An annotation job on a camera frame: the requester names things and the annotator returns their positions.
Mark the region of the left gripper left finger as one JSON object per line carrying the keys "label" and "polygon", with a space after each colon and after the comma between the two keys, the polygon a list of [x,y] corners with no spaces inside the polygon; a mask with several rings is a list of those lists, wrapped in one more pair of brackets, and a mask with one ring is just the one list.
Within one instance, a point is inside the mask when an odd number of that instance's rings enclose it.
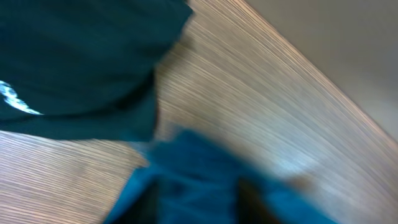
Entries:
{"label": "left gripper left finger", "polygon": [[158,224],[159,181],[129,181],[114,206],[114,224]]}

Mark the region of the blue polo shirt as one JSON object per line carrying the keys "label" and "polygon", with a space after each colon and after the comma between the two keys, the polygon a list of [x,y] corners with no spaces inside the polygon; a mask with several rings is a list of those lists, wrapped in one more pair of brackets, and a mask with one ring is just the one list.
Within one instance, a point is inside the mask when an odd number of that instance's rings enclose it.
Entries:
{"label": "blue polo shirt", "polygon": [[[239,179],[259,190],[262,203],[280,223],[330,223],[292,187],[198,132],[183,130],[141,152],[148,165],[135,169],[126,184],[159,181],[158,223],[238,223]],[[105,223],[116,218],[114,206]]]}

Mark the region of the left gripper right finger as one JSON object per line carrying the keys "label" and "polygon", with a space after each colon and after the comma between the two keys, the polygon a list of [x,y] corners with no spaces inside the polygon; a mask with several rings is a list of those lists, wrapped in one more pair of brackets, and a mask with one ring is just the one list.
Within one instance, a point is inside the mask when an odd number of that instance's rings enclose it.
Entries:
{"label": "left gripper right finger", "polygon": [[259,190],[246,179],[238,181],[238,224],[280,224],[262,203]]}

